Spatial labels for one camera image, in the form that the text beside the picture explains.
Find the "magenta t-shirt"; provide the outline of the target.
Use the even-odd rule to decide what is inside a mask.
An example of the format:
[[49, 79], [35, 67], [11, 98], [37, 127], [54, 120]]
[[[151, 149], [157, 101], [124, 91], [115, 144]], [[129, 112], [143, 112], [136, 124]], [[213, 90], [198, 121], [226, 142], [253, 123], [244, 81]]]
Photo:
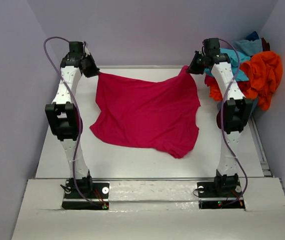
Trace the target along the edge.
[[100, 113], [90, 130], [107, 144], [155, 149], [176, 159], [196, 144], [201, 104], [186, 66], [161, 82], [101, 73], [95, 102]]

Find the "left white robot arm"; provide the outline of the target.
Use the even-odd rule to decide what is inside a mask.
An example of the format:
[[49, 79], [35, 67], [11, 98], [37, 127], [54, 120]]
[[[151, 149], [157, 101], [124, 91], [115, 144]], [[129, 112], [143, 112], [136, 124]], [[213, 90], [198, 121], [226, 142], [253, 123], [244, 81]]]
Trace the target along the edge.
[[50, 130], [60, 141], [69, 166], [69, 180], [64, 187], [68, 193], [87, 197], [93, 192], [93, 182], [80, 144], [83, 121], [76, 101], [78, 83], [82, 76], [97, 76], [99, 69], [91, 54], [76, 56], [67, 54], [61, 64], [58, 76], [60, 83], [52, 103], [45, 106]]

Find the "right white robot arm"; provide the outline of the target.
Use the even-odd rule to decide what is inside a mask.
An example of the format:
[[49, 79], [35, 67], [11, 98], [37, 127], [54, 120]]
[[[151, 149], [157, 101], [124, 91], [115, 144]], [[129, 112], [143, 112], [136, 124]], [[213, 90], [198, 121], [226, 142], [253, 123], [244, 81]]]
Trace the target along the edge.
[[232, 72], [229, 56], [225, 53], [202, 53], [196, 51], [187, 73], [200, 75], [209, 69], [223, 97], [216, 123], [221, 131], [220, 160], [212, 181], [197, 184], [200, 198], [230, 198], [240, 186], [238, 171], [244, 171], [238, 157], [239, 139], [250, 118], [253, 101], [240, 90]]

